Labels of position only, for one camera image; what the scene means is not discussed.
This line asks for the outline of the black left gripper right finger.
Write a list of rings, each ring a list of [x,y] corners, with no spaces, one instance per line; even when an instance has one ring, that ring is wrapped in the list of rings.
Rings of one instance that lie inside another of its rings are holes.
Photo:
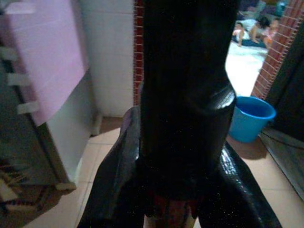
[[[280,228],[282,225],[246,163],[225,143],[198,209],[203,228]]]

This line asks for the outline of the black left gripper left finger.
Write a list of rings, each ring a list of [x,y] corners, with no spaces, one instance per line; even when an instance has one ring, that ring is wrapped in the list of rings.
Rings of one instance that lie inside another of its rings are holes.
[[[78,227],[142,228],[143,186],[138,178],[139,108],[124,115],[117,141],[99,165]]]

